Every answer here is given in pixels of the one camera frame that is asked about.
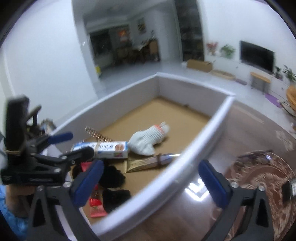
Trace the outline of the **person left hand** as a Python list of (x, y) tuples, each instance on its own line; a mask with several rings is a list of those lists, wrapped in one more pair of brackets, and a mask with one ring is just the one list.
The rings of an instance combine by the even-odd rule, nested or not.
[(20, 218), (27, 218), (30, 207), (26, 197), (33, 195), (36, 190), (34, 186), (6, 185), (6, 205), (8, 210)]

